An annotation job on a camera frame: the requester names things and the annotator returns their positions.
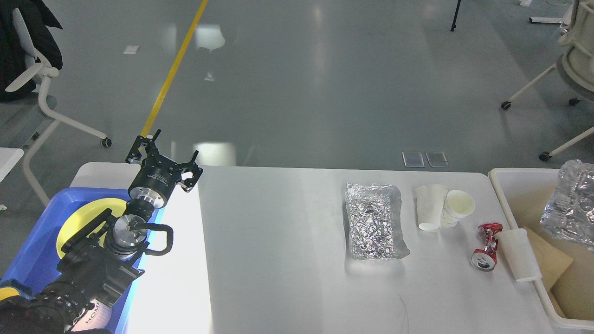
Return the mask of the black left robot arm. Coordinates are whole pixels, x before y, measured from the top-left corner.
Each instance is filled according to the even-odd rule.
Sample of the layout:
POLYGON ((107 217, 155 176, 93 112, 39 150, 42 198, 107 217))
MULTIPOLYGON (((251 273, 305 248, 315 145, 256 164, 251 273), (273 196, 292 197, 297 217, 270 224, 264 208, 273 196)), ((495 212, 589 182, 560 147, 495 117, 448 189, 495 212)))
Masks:
POLYGON ((103 209, 61 246, 64 256, 55 280, 32 299, 11 296, 1 302, 3 334, 70 334, 87 311, 97 303, 112 307, 144 274, 134 266, 142 255, 172 250, 172 227, 150 219, 167 205, 176 186, 190 192, 203 170, 196 161, 198 150, 184 163, 162 155, 155 144, 160 133, 139 135, 128 152, 126 162, 140 169, 128 188, 123 214, 103 209))

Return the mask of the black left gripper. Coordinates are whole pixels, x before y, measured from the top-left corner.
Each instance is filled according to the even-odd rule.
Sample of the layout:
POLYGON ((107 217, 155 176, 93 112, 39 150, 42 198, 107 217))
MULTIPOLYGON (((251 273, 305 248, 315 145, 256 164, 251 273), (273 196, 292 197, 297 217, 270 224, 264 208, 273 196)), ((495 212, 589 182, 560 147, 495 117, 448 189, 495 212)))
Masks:
POLYGON ((155 145, 160 133, 161 129, 157 129, 154 135, 137 136, 125 159, 127 164, 141 167, 128 188, 129 196, 131 199, 144 199, 154 208, 165 207, 176 184, 184 192, 191 192, 203 173, 197 163, 199 150, 195 150, 190 161, 184 163, 161 160, 155 145))

